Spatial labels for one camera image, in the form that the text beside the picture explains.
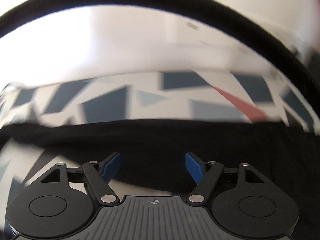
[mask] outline crosshair symbol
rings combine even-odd
[[[153,199],[153,200],[151,200],[151,201],[149,201],[149,202],[151,202],[153,205],[155,205],[155,204],[158,204],[158,203],[161,202],[161,201],[159,201],[159,200],[157,200],[157,199]]]

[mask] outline black fabric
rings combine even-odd
[[[123,158],[116,179],[187,195],[195,183],[184,167],[192,151],[226,167],[247,162],[290,195],[300,208],[296,240],[319,239],[320,139],[283,123],[211,123],[124,120],[48,128],[12,124],[0,129],[0,146],[13,137],[57,151],[80,164],[102,161],[114,151]]]
[[[320,116],[320,88],[299,60],[257,24],[213,0],[28,0],[0,17],[0,38],[44,15],[69,8],[101,4],[135,5],[164,10],[224,31],[282,71]]]

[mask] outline geometric patterned bedding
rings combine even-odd
[[[0,127],[35,122],[55,127],[122,119],[187,119],[209,122],[283,121],[305,131],[320,131],[320,121],[286,78],[230,73],[225,70],[143,72],[112,75],[36,88],[12,90],[1,97]],[[7,202],[52,165],[60,155],[10,141],[0,152],[0,229]],[[111,180],[123,195],[170,195]],[[84,191],[83,185],[71,187]]]

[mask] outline black cloth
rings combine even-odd
[[[184,166],[186,152],[225,167],[250,163],[297,202],[300,218],[292,237],[320,236],[320,139],[301,128],[280,122],[123,120],[55,128],[12,124],[0,129],[0,147],[9,138],[80,164],[120,152],[123,164],[115,179],[180,195],[196,185]]]

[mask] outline gray ribbed plate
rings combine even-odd
[[[115,207],[104,207],[83,231],[67,240],[236,240],[202,207],[185,204],[179,196],[128,196]]]

